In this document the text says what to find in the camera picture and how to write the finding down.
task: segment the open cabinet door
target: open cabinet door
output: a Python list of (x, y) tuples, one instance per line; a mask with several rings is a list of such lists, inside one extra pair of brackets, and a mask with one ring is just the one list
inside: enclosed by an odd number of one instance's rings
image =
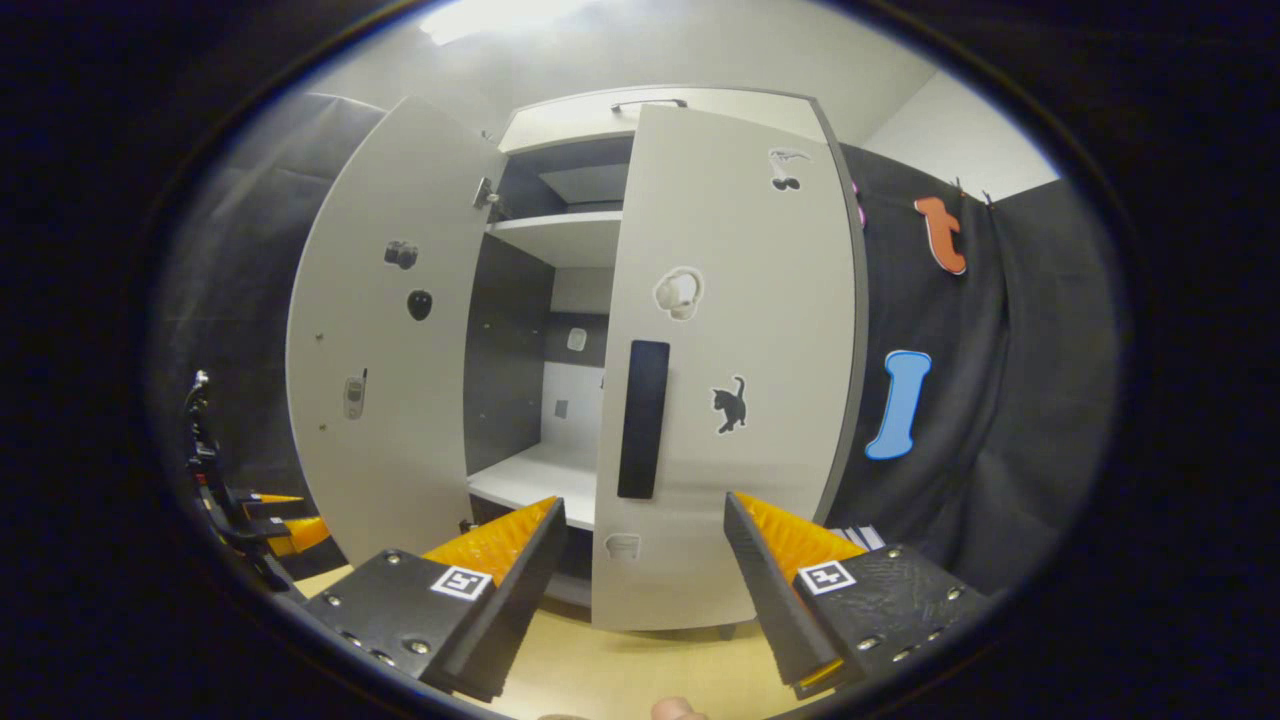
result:
[(724, 115), (641, 110), (605, 351), (593, 624), (755, 615), (724, 539), (724, 493), (817, 510), (854, 352), (849, 218), (827, 145)]
[[(311, 228), (289, 305), (289, 420), (307, 487), (353, 565), (387, 547), (425, 552), (471, 516), (462, 373), (489, 214), (475, 197), (504, 165), (479, 132), (407, 97)], [(389, 252), (392, 242), (404, 245)]]

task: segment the cat sticker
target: cat sticker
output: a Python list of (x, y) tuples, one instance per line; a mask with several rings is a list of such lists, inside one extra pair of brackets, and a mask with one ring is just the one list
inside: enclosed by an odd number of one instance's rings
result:
[(719, 434), (733, 432), (735, 425), (746, 427), (746, 398), (742, 397), (746, 391), (746, 380), (741, 375), (733, 375), (733, 379), (737, 380), (737, 392), (712, 388), (712, 407), (724, 414), (724, 424), (721, 425)]

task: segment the blue letter i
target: blue letter i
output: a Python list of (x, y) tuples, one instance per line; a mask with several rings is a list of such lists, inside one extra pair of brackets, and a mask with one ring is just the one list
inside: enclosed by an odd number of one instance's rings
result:
[(895, 350), (884, 357), (884, 369), (891, 378), (888, 402), (879, 434), (867, 445), (867, 457), (888, 460), (911, 451), (911, 421), (920, 402), (920, 386), (932, 366), (928, 355), (914, 350)]

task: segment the cabinet shelf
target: cabinet shelf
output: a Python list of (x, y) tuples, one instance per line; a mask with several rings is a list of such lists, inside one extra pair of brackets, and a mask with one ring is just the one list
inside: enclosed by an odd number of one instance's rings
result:
[(489, 234), (553, 268), (612, 268), (622, 211), (567, 213), (492, 223)]
[(571, 528), (595, 529), (595, 468), (561, 461), (562, 452), (535, 445), (467, 478), (472, 495), (518, 509), (549, 496), (564, 498)]

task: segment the black handle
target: black handle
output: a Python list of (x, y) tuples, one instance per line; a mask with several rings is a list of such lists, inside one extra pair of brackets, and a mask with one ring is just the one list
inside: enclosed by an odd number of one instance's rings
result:
[(613, 110), (614, 113), (621, 113), (623, 105), (640, 105), (641, 102), (675, 102), (676, 108), (689, 106), (689, 102), (678, 97), (666, 97), (666, 99), (654, 97), (653, 100), (627, 100), (626, 102), (614, 102), (613, 105), (609, 105), (609, 109)]
[(671, 345), (631, 341), (627, 404), (622, 415), (622, 462), (618, 497), (649, 500), (658, 475), (662, 410), (667, 401), (667, 365)]

